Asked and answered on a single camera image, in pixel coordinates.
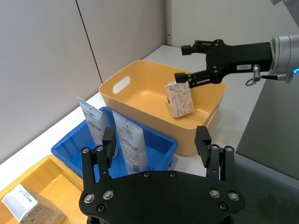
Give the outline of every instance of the blue crate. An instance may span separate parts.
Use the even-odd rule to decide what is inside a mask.
[[[100,108],[100,111],[104,113],[109,125],[115,127],[112,109],[105,106]],[[171,165],[172,157],[178,147],[178,142],[174,138],[130,119],[121,113],[120,115],[143,129],[149,170],[166,170],[168,166]],[[109,174],[112,178],[128,175],[118,136],[116,136],[116,141],[118,156],[113,159],[112,166],[109,169]],[[80,150],[83,147],[95,147],[85,120],[64,136],[51,149],[51,152],[71,170],[82,177],[82,159]],[[97,165],[94,167],[94,171],[95,179],[98,181],[100,176]]]

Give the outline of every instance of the toothpaste tube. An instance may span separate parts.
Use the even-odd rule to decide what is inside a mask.
[[[89,105],[84,100],[80,98],[78,99],[95,146],[103,145],[102,139],[103,139],[104,131],[105,128],[108,127],[108,123],[106,121],[105,115],[103,114],[102,111],[99,111],[97,108]],[[115,158],[117,154],[118,154],[118,150],[116,147],[113,158]]]
[[[128,174],[148,170],[143,129],[112,112]]]

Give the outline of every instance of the small box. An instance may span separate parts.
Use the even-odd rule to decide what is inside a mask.
[[[22,224],[61,224],[65,215],[48,199],[18,184],[2,202]]]
[[[188,83],[166,83],[165,90],[171,115],[175,118],[194,111]]]

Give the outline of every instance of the orange plastic bin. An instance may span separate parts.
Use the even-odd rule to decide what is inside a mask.
[[[79,208],[83,180],[53,155],[49,155],[28,169],[0,192],[0,200],[17,184],[53,202],[67,218],[62,224],[83,224],[87,216]],[[18,224],[7,207],[0,203],[0,223]]]
[[[177,154],[190,155],[196,150],[196,127],[206,126],[213,118],[226,86],[220,83],[192,88],[194,112],[173,118],[164,84],[173,81],[176,72],[191,73],[145,60],[135,61],[104,82],[99,91],[107,106],[175,138]]]

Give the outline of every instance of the white wall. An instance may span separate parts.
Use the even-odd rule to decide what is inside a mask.
[[[74,0],[0,0],[0,163],[98,91]]]
[[[165,44],[164,0],[78,0],[103,81]]]
[[[271,0],[171,0],[172,45],[223,39],[238,45],[298,34],[283,2]]]

